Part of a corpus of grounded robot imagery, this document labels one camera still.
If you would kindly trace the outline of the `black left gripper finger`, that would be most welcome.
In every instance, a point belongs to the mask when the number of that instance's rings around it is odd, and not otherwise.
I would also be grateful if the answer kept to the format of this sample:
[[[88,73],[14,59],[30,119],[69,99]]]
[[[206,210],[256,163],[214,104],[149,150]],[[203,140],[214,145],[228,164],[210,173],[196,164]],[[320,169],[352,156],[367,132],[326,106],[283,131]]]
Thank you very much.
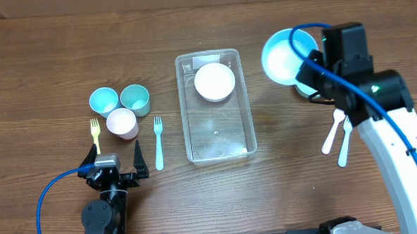
[[[79,166],[79,172],[88,172],[90,168],[95,167],[94,163],[97,157],[97,145],[93,144],[88,155]]]
[[[149,170],[142,156],[142,151],[141,151],[140,143],[138,140],[135,141],[135,151],[134,151],[133,159],[134,159],[133,166],[137,172],[138,177],[148,177]]]

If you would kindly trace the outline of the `pink plastic cup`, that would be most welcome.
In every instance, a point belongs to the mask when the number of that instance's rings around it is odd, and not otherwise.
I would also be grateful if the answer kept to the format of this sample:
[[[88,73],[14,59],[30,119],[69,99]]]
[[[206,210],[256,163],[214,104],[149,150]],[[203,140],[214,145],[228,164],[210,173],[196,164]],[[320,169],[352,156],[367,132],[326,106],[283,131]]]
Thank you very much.
[[[106,127],[111,133],[125,140],[134,139],[139,132],[135,114],[125,108],[112,111],[106,119]]]

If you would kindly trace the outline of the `blue plastic cup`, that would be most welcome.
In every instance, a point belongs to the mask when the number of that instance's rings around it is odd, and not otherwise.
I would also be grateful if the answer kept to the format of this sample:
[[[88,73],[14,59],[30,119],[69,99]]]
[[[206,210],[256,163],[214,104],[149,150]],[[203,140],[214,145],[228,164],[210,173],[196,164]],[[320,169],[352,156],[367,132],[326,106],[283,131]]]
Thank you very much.
[[[107,118],[112,111],[121,107],[121,103],[115,90],[110,87],[101,87],[90,95],[89,106],[91,110]]]

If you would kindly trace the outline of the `green plastic cup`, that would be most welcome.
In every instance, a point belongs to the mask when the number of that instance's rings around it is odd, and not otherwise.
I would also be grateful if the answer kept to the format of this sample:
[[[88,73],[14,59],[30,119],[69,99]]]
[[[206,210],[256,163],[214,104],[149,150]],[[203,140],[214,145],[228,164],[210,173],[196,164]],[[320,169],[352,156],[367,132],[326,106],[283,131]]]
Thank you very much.
[[[150,112],[151,97],[147,89],[140,85],[129,85],[120,94],[123,106],[131,110],[136,116],[146,116]]]

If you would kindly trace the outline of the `teal plastic bowl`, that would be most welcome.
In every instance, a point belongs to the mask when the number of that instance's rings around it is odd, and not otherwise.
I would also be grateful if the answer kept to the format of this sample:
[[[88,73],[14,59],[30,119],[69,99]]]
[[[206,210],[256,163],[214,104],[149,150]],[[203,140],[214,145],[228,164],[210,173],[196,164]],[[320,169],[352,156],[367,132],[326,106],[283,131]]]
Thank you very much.
[[[305,98],[309,98],[312,94],[317,93],[317,91],[314,88],[311,88],[301,82],[298,82],[295,85],[295,89],[301,96]]]

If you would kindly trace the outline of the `blue plastic bowl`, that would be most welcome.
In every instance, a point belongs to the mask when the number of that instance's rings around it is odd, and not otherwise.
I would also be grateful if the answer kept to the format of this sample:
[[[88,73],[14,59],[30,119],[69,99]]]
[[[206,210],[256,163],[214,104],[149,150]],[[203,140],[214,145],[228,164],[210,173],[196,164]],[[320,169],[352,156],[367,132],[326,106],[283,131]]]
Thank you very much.
[[[293,51],[288,42],[292,28],[283,29],[268,38],[261,53],[261,62],[266,75],[279,85],[296,85],[299,68],[304,62]],[[318,43],[307,32],[297,30],[292,38],[295,48],[308,56]]]

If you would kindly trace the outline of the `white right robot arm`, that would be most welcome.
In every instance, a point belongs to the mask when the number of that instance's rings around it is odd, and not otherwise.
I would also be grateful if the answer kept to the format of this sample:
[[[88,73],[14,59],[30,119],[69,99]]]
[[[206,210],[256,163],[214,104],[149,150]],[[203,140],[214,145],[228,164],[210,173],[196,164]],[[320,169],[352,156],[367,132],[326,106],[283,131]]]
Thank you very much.
[[[324,68],[313,49],[297,79],[331,99],[357,128],[382,174],[402,234],[417,234],[417,114],[401,75],[375,73],[372,58],[357,54]]]

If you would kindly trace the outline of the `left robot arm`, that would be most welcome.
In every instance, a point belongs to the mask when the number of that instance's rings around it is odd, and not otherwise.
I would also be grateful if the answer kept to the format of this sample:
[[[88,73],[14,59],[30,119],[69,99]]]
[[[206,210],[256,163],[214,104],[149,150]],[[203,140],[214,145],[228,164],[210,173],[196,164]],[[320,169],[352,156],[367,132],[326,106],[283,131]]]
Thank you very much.
[[[98,154],[97,146],[92,145],[77,172],[78,177],[99,192],[99,198],[83,208],[81,223],[85,234],[127,234],[127,190],[139,187],[139,181],[149,177],[138,141],[133,159],[135,172],[121,173],[117,154]]]

